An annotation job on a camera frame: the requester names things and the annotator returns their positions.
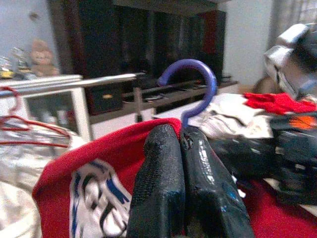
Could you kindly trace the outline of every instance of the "white wall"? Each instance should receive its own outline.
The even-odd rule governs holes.
[[[30,12],[39,15],[35,22]],[[54,53],[54,63],[58,55],[46,0],[0,0],[0,56],[12,59],[11,49],[20,47],[31,51],[34,38],[46,41]]]
[[[226,33],[224,72],[241,84],[253,85],[264,75],[273,0],[233,0],[224,3]]]

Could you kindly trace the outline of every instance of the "curtain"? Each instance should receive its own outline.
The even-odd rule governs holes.
[[[281,33],[297,23],[317,23],[317,0],[274,0],[268,48]]]

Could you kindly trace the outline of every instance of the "orange logo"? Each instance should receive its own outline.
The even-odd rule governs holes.
[[[289,124],[302,130],[310,130],[317,127],[316,119],[310,116],[294,116],[290,119]]]

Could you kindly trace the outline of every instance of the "printed logo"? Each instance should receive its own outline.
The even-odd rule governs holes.
[[[311,130],[317,126],[317,121],[311,116],[294,116],[290,119],[289,124],[298,129]]]
[[[113,167],[94,160],[72,174],[69,208],[71,238],[125,237],[131,202]]]

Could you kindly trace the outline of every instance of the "metal rod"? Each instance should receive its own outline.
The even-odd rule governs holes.
[[[64,83],[64,84],[58,84],[58,85],[49,85],[49,86],[39,85],[38,87],[32,86],[29,88],[19,88],[19,87],[15,88],[14,86],[12,86],[12,88],[16,89],[16,91],[20,95],[30,95],[30,94],[63,90],[63,89],[71,89],[71,88],[78,88],[78,87],[83,87],[83,88],[94,87],[94,86],[106,85],[111,83],[121,83],[126,81],[132,81],[136,79],[137,75],[140,75],[140,74],[143,74],[143,73],[128,73],[128,74],[121,74],[121,75],[115,75],[115,76],[106,76],[106,77],[86,79],[86,80],[81,80],[78,82]],[[0,98],[6,98],[6,97],[12,97],[12,96],[13,96],[12,92],[0,91]]]

